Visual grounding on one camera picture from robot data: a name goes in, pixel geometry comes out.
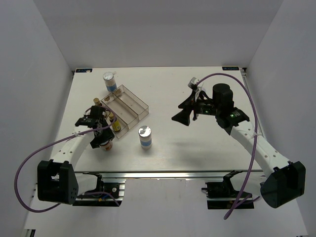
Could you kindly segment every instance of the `silver lid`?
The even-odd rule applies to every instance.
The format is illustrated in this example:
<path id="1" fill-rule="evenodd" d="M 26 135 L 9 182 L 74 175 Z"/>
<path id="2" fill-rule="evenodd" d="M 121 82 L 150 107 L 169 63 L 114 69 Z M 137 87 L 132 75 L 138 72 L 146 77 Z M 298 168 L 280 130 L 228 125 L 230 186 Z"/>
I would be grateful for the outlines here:
<path id="1" fill-rule="evenodd" d="M 103 74 L 103 80 L 111 80 L 114 78 L 113 73 L 107 72 Z"/>
<path id="2" fill-rule="evenodd" d="M 149 137 L 152 133 L 152 130 L 148 126 L 141 126 L 138 130 L 138 134 L 140 137 Z"/>

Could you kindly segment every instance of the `black bracket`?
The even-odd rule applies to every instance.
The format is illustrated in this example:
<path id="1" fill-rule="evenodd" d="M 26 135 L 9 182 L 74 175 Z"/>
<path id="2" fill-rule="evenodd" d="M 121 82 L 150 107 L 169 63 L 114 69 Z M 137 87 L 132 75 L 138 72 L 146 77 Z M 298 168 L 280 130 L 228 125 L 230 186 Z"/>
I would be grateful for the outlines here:
<path id="1" fill-rule="evenodd" d="M 202 191 L 207 193 L 207 209 L 230 209 L 236 199 L 239 191 L 233 189 L 230 178 L 241 173 L 241 171 L 232 171 L 223 177 L 222 182 L 208 182 L 207 188 L 202 188 Z M 245 198 L 249 193 L 243 192 L 241 199 Z M 254 204 L 245 202 L 238 206 L 238 209 L 253 209 Z"/>
<path id="2" fill-rule="evenodd" d="M 38 164 L 39 200 L 73 204 L 77 194 L 78 182 L 71 164 L 55 163 L 52 159 Z"/>
<path id="3" fill-rule="evenodd" d="M 78 196 L 73 206 L 117 206 L 110 197 L 104 198 L 105 195 L 88 195 L 89 192 L 107 192 L 110 193 L 115 199 L 119 198 L 120 183 L 101 182 L 97 188 L 92 191 L 86 192 L 84 195 Z"/>
<path id="4" fill-rule="evenodd" d="M 303 195 L 305 174 L 306 169 L 299 161 L 290 162 L 282 169 L 275 168 L 260 188 L 262 198 L 269 206 L 277 208 Z"/>
<path id="5" fill-rule="evenodd" d="M 233 126 L 238 126 L 240 122 L 249 121 L 249 117 L 240 109 L 234 107 L 233 92 L 227 84 L 216 84 L 213 86 L 213 96 L 209 98 L 205 91 L 200 91 L 196 100 L 196 85 L 190 87 L 191 95 L 182 102 L 178 108 L 181 112 L 171 119 L 186 126 L 190 125 L 190 114 L 193 111 L 193 121 L 198 115 L 215 116 L 218 125 L 229 135 Z"/>
<path id="6" fill-rule="evenodd" d="M 108 126 L 107 121 L 104 118 L 106 109 L 101 106 L 92 106 L 90 114 L 79 118 L 75 123 L 75 126 L 87 126 L 93 129 Z M 90 142 L 92 148 L 98 148 L 99 145 L 114 139 L 114 134 L 110 128 L 105 130 L 98 130 L 94 132 L 94 139 Z"/>

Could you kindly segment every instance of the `small jar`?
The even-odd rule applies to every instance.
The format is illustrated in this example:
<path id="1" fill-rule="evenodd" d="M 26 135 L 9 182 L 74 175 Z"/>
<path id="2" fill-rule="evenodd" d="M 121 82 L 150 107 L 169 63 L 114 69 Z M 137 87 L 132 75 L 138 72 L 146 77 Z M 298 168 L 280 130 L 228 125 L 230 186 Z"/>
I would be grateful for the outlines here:
<path id="1" fill-rule="evenodd" d="M 105 86 L 109 92 L 113 92 L 117 89 L 117 84 L 114 80 L 113 73 L 107 72 L 103 74 L 103 80 L 105 82 Z"/>
<path id="2" fill-rule="evenodd" d="M 107 142 L 105 142 L 105 143 L 100 144 L 100 147 L 103 148 L 103 149 L 106 150 L 106 151 L 109 151 L 109 150 L 112 148 L 112 146 L 113 146 L 113 143 L 112 143 L 111 140 L 109 140 L 109 141 L 107 141 Z"/>
<path id="3" fill-rule="evenodd" d="M 143 149 L 147 150 L 152 147 L 152 130 L 148 126 L 141 126 L 138 135 Z"/>

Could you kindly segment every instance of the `bottle cap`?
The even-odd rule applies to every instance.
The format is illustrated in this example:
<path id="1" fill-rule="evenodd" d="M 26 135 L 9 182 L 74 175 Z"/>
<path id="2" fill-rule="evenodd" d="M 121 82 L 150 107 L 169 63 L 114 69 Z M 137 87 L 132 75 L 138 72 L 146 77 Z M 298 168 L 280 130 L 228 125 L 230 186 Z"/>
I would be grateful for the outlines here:
<path id="1" fill-rule="evenodd" d="M 112 112 L 110 112 L 109 118 L 114 119 L 114 114 Z"/>
<path id="2" fill-rule="evenodd" d="M 103 74 L 103 80 L 111 80 L 114 78 L 113 73 L 107 72 Z"/>
<path id="3" fill-rule="evenodd" d="M 95 105 L 99 105 L 101 103 L 99 98 L 94 98 L 93 102 L 94 102 Z"/>
<path id="4" fill-rule="evenodd" d="M 152 133 L 152 130 L 148 126 L 141 126 L 140 129 L 138 130 L 138 134 L 140 137 L 149 137 Z"/>

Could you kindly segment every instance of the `white tabletop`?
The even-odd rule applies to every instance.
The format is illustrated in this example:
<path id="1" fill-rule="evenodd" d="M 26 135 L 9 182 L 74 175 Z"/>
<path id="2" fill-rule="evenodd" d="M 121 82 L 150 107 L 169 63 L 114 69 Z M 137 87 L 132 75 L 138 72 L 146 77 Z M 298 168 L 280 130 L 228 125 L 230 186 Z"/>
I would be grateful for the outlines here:
<path id="1" fill-rule="evenodd" d="M 128 131 L 113 148 L 86 148 L 75 171 L 202 171 L 248 169 L 250 154 L 217 124 L 215 117 L 199 116 L 189 127 L 171 120 L 180 111 L 178 105 L 191 93 L 192 77 L 225 72 L 242 81 L 240 71 L 223 71 L 221 67 L 165 68 L 100 68 L 91 73 L 75 73 L 58 139 L 69 136 L 75 122 L 93 105 L 93 98 L 104 98 L 106 90 L 102 75 L 115 73 L 117 85 L 123 84 L 147 105 L 149 115 Z M 253 112 L 241 86 L 224 76 L 209 78 L 204 87 L 212 95 L 217 83 L 228 84 L 234 93 L 235 106 L 251 119 Z M 144 151 L 140 146 L 138 128 L 152 129 L 153 146 Z M 55 154 L 63 144 L 56 145 Z M 257 163 L 253 169 L 260 169 Z"/>

